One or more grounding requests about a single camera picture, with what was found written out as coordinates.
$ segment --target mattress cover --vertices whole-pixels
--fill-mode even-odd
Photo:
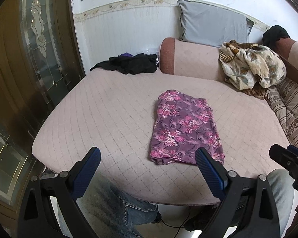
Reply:
[[[289,142],[266,101],[225,83],[159,69],[137,75],[91,71],[44,122],[33,155],[59,173],[95,146],[102,155],[97,171],[136,198],[175,205],[217,203],[197,166],[156,165],[149,159],[156,102],[168,89],[205,98],[213,108],[227,170],[256,177],[279,168],[269,159],[269,148]]]

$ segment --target cable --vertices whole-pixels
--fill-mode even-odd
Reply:
[[[168,225],[168,224],[166,224],[166,223],[163,221],[162,218],[161,218],[161,222],[164,223],[164,224],[165,224],[166,226],[168,226],[168,227],[179,228],[177,234],[175,235],[175,237],[176,237],[176,236],[178,235],[180,229],[181,229],[181,228],[184,228],[184,227],[182,227],[182,226],[183,226],[183,224],[188,220],[188,218],[190,217],[190,213],[191,213],[191,207],[189,207],[189,215],[188,215],[187,219],[180,225],[180,227],[179,227],[179,226],[171,226],[171,225]]]
[[[189,215],[188,215],[187,219],[180,225],[180,227],[179,227],[179,229],[178,229],[178,231],[177,231],[177,234],[176,234],[173,238],[176,238],[176,236],[177,236],[178,233],[180,232],[181,227],[182,227],[182,226],[184,225],[184,223],[189,219],[189,217],[190,217],[190,213],[191,213],[191,207],[189,207]]]

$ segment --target striped pillow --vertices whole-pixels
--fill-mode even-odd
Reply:
[[[290,144],[298,148],[298,84],[286,78],[268,88],[265,98]]]

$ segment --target jeans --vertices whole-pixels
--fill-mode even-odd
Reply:
[[[293,204],[294,180],[285,169],[272,171],[267,179],[276,201],[282,235]],[[84,196],[76,202],[99,238],[142,238],[135,225],[153,222],[158,212],[153,204],[135,199],[119,190],[97,172]],[[72,237],[59,208],[58,214],[63,234]]]

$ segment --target floral blanket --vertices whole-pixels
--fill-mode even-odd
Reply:
[[[270,48],[253,43],[223,43],[220,62],[230,82],[239,90],[277,85],[286,77],[286,67]]]
[[[224,153],[212,108],[205,99],[168,90],[158,98],[150,158],[159,165],[175,161],[196,164],[195,152],[204,147],[224,164]]]

